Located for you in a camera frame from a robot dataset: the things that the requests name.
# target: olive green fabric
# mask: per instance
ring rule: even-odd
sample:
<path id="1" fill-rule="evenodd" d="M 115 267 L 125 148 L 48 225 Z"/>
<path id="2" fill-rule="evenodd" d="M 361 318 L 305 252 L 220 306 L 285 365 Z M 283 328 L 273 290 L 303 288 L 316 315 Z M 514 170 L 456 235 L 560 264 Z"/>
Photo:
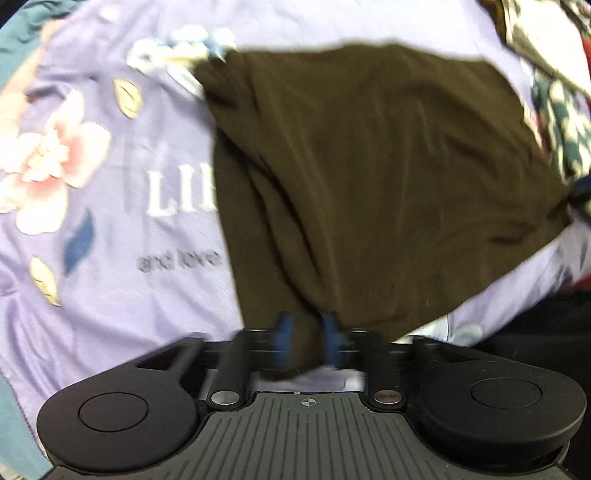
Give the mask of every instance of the olive green fabric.
<path id="1" fill-rule="evenodd" d="M 230 52 L 195 75 L 244 322 L 294 312 L 299 370 L 323 359 L 319 313 L 397 339 L 568 224 L 568 188 L 485 62 L 347 46 Z"/>

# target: lavender fabric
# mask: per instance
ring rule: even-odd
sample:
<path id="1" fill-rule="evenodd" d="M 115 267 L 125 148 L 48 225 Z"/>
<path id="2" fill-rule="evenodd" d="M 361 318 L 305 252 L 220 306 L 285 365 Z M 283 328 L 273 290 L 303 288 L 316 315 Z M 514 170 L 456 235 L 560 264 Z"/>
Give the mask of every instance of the lavender fabric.
<path id="1" fill-rule="evenodd" d="M 179 83 L 182 73 L 175 70 L 175 78 L 160 68 L 161 59 L 149 73 L 126 65 L 137 41 L 164 45 L 187 24 L 229 29 L 239 49 L 397 41 L 456 58 L 485 57 L 530 98 L 530 76 L 473 0 L 88 0 L 48 43 L 20 133 L 47 134 L 44 154 L 78 155 L 80 145 L 60 150 L 47 133 L 51 114 L 74 90 L 84 103 L 76 132 L 99 132 L 95 140 L 110 132 L 106 156 L 98 161 L 97 147 L 83 157 L 97 164 L 86 182 L 76 176 L 78 157 L 63 164 L 77 179 L 66 184 L 63 220 L 63 198 L 55 195 L 45 199 L 55 208 L 46 206 L 42 222 L 32 223 L 25 207 L 0 215 L 0 372 L 30 426 L 43 402 L 67 385 L 187 332 L 225 340 L 242 326 L 215 208 L 207 107 Z M 55 231 L 36 232 L 40 224 Z M 588 238 L 589 227 L 576 222 L 427 326 L 427 334 L 458 344 L 490 335 L 589 271 Z M 321 369 L 259 385 L 342 390 L 350 377 Z"/>

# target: teal fabric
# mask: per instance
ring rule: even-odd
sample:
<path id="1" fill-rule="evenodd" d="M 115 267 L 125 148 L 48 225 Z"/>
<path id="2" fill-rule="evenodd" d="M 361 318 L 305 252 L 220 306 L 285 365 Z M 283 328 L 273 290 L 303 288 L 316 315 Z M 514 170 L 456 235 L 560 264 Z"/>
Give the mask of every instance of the teal fabric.
<path id="1" fill-rule="evenodd" d="M 29 0 L 0 28 L 0 88 L 39 45 L 39 31 L 54 17 L 71 13 L 83 0 Z"/>
<path id="2" fill-rule="evenodd" d="M 12 389 L 1 377 L 0 463 L 27 480 L 38 480 L 51 468 L 51 464 L 35 444 Z"/>

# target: black plastic mount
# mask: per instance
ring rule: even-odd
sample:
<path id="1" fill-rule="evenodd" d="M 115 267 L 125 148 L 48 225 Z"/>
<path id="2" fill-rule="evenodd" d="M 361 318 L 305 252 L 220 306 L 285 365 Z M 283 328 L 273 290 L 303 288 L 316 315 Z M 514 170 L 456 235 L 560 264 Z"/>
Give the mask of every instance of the black plastic mount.
<path id="1" fill-rule="evenodd" d="M 193 335 L 58 392 L 37 422 L 48 479 L 568 478 L 559 463 L 586 408 L 570 378 L 329 325 L 327 358 L 363 371 L 364 392 L 253 393 L 252 372 L 285 368 L 290 329 Z"/>

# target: gray rubber grip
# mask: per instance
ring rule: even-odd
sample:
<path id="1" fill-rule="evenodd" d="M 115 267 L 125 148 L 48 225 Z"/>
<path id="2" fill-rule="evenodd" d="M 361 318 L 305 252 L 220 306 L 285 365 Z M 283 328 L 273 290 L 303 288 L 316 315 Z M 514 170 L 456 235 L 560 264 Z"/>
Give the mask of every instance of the gray rubber grip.
<path id="1" fill-rule="evenodd" d="M 92 480 L 59 467 L 46 480 Z M 260 393 L 248 407 L 212 414 L 184 451 L 109 480 L 567 480 L 537 473 L 483 475 L 426 448 L 404 416 L 375 413 L 355 393 Z"/>

